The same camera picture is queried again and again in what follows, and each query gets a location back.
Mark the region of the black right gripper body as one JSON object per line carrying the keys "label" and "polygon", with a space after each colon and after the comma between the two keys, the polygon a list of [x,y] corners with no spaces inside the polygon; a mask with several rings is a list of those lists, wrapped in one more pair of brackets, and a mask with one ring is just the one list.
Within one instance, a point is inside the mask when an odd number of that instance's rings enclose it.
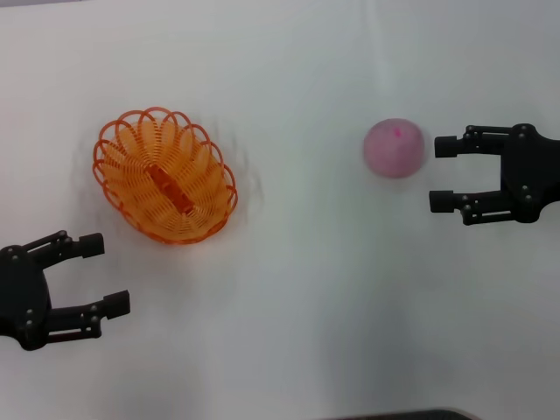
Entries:
{"label": "black right gripper body", "polygon": [[501,180],[515,221],[535,222],[559,201],[559,142],[528,123],[516,124],[501,154]]}

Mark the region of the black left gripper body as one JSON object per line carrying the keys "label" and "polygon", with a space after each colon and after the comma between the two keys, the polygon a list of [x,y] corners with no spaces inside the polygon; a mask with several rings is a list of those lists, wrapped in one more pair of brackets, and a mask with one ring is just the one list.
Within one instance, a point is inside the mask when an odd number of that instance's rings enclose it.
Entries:
{"label": "black left gripper body", "polygon": [[46,344],[49,291],[43,270],[21,246],[1,249],[1,335],[26,351]]}

